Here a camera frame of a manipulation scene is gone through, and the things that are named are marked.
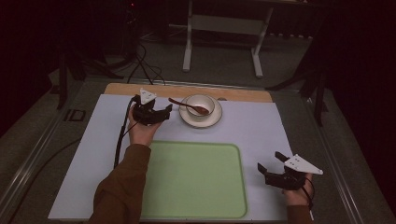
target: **human hand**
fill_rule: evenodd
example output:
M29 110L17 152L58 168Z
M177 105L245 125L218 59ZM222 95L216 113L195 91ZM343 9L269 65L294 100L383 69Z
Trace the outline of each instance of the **human hand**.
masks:
M306 174L305 177L309 181L312 181L312 174ZM308 180L305 180L304 188L305 188L306 192L309 194L309 196L312 198L314 189L313 189L312 184ZM304 193L303 189L297 189L297 190L283 189L282 193L285 195L287 206L309 205L310 199L308 199L308 197Z
M134 117L132 116L133 110L134 105L131 106L128 114L129 140L131 144L140 144L149 147L149 145L151 145L152 138L154 137L155 132L161 126L162 122L152 124L150 126L138 123L138 121L134 120Z

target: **green plastic tray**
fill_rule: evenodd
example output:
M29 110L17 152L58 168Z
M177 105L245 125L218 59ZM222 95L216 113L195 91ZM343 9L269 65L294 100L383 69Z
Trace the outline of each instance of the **green plastic tray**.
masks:
M239 148L154 141L142 218L236 218L248 208Z

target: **forearm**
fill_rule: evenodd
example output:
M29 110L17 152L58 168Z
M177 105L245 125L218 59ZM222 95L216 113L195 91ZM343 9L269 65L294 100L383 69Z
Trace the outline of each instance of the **forearm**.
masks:
M312 224L311 213L306 205L288 206L288 223L289 224Z
M138 223L150 149L131 145L124 159L98 186L90 223Z

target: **white plate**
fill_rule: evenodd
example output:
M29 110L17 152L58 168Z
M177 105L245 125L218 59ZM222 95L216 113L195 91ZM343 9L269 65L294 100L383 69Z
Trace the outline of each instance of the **white plate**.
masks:
M184 98L181 103L186 104L186 101L187 99L189 99L189 97L190 96ZM215 103L215 109L209 116L205 116L205 117L194 116L187 110L186 106L181 105L178 108L178 111L180 112L180 116L183 118L183 120L195 128L207 128L216 124L221 119L221 115L222 115L221 104L213 97L211 96L209 97Z

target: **brown spoon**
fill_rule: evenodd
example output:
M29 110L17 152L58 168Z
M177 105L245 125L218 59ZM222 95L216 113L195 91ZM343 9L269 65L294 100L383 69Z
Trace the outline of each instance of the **brown spoon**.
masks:
M208 111L206 108L203 108L203 107L201 107L201 106L198 106L198 105L186 105L186 104L183 104L183 103L181 103L181 102L179 102L179 101L176 101L176 100L174 100L174 99L172 99L172 98L168 98L168 100L169 100L171 103L174 103L174 104L176 104L176 105L188 106L188 107L194 109L194 110L195 110L196 112L198 112L199 114L202 114L202 115L208 115L208 114L209 114L209 111Z

